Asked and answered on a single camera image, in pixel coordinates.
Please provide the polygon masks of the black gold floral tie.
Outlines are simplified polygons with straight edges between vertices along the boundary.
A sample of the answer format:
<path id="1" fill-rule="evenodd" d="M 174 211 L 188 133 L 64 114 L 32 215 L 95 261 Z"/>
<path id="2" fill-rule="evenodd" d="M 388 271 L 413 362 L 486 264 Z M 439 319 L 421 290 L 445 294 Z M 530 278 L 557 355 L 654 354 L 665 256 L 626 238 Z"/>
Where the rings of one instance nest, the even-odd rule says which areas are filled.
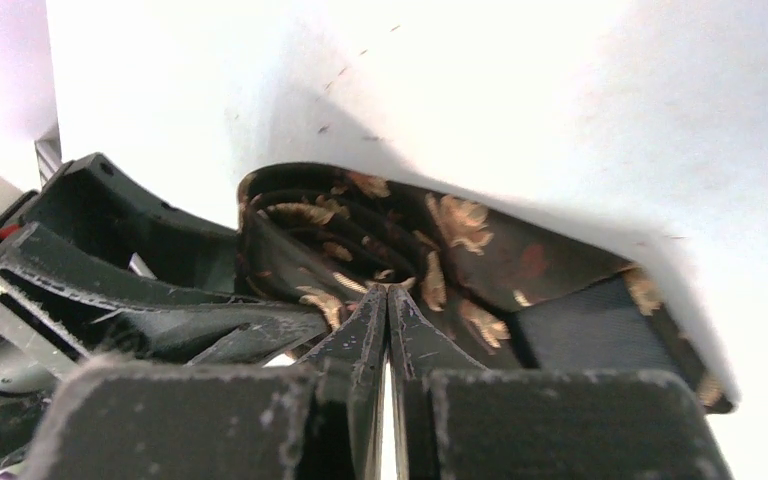
<path id="1" fill-rule="evenodd" d="M 491 369 L 663 369 L 704 408 L 736 407 L 635 262 L 451 193 L 288 163 L 237 188 L 236 289 L 316 308 L 329 330 L 401 287 Z"/>

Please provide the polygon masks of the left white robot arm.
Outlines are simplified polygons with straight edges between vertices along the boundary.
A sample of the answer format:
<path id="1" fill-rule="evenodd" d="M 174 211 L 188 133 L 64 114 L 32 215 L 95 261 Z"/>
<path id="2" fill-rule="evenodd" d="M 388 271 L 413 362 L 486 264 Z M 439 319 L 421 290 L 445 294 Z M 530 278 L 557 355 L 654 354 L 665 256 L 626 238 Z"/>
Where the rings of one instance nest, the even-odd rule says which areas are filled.
<path id="1" fill-rule="evenodd" d="M 23 459 L 57 384 L 96 355 L 265 364 L 324 333 L 310 307 L 233 292 L 234 242 L 101 154 L 40 190 L 0 177 L 0 471 Z"/>

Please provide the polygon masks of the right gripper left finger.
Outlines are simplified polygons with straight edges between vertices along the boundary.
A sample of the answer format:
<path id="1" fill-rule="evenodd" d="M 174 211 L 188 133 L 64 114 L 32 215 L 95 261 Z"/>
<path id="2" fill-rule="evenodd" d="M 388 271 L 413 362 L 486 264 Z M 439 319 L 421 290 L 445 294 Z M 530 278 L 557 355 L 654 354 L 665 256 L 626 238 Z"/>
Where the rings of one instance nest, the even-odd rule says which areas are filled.
<path id="1" fill-rule="evenodd" d="M 376 479 L 387 293 L 287 367 L 95 359 L 56 392 L 26 479 Z"/>

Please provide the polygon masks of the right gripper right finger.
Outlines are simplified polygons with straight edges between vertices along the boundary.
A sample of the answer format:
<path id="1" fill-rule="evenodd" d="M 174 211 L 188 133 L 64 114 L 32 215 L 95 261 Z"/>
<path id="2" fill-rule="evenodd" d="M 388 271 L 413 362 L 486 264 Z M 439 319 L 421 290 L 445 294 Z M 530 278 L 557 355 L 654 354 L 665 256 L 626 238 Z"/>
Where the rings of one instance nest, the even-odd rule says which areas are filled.
<path id="1" fill-rule="evenodd" d="M 652 369 L 491 370 L 388 294 L 401 479 L 728 479 L 689 387 Z"/>

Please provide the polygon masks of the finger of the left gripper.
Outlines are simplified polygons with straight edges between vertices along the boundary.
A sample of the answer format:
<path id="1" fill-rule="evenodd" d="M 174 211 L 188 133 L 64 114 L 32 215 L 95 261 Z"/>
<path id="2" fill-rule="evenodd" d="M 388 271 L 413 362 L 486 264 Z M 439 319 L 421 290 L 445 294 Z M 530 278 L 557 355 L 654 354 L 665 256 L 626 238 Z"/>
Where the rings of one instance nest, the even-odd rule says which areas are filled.
<path id="1" fill-rule="evenodd" d="M 235 230 L 172 206 L 101 153 L 65 163 L 21 219 L 121 269 L 138 256 L 160 281 L 234 289 Z"/>
<path id="2" fill-rule="evenodd" d="M 233 233 L 164 235 L 100 257 L 33 222 L 0 231 L 0 371 L 70 371 L 104 351 L 178 364 L 262 365 L 322 336 L 310 307 L 231 290 Z"/>

